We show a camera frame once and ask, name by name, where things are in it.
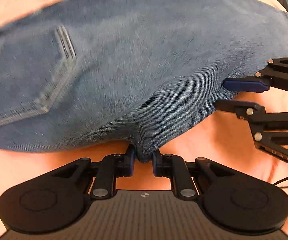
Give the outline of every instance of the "blue jeans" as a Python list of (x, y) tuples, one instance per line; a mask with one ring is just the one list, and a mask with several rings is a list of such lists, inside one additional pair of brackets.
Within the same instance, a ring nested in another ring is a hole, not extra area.
[(257, 0), (65, 0), (0, 29), (0, 149), (129, 140), (142, 162), (266, 60), (288, 15)]

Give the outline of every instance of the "small logo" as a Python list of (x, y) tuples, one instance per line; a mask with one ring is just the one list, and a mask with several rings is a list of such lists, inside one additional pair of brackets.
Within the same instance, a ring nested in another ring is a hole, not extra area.
[(149, 197), (149, 194), (147, 192), (144, 192), (144, 193), (141, 194), (141, 197), (147, 198), (147, 197)]

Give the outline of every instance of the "pocket stitching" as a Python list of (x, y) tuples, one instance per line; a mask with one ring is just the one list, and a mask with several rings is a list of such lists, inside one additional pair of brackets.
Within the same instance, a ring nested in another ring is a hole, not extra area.
[[(55, 73), (52, 75), (52, 81), (46, 84), (46, 88), (40, 92), (40, 96), (38, 98), (35, 98), (25, 104), (21, 104), (20, 106), (12, 107), (2, 113), (1, 115), (9, 115), (12, 111), (17, 112), (14, 115), (0, 118), (0, 126), (28, 117), (48, 113), (59, 93), (66, 85), (67, 80), (70, 77), (72, 67), (76, 61), (76, 53), (65, 27), (63, 25), (59, 25), (53, 30), (56, 33), (55, 36), (57, 38), (59, 45), (58, 47), (62, 54), (62, 58), (54, 66)], [(4, 43), (5, 39), (2, 39), (0, 41), (0, 52)], [(27, 109), (27, 106), (29, 105), (35, 109)]]

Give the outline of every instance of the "silver rivet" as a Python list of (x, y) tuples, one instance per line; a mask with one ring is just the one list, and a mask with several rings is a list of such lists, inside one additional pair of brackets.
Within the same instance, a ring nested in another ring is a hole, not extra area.
[(195, 190), (190, 189), (190, 188), (182, 189), (180, 193), (183, 197), (193, 197), (196, 195)]
[(260, 132), (255, 133), (254, 139), (257, 142), (261, 141), (262, 140), (262, 134)]
[(247, 115), (252, 115), (253, 112), (254, 112), (254, 110), (253, 110), (252, 108), (248, 108), (248, 109), (246, 110), (246, 114), (247, 114)]
[(93, 195), (96, 197), (105, 197), (108, 194), (108, 191), (104, 188), (97, 188), (93, 190)]

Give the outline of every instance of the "ribbed black surface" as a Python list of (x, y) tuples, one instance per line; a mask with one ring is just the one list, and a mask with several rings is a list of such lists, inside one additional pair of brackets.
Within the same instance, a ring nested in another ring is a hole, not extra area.
[(288, 240), (281, 231), (242, 236), (212, 224), (194, 202), (171, 191), (120, 190), (109, 200), (96, 201), (74, 225), (47, 235), (8, 231), (0, 240)]

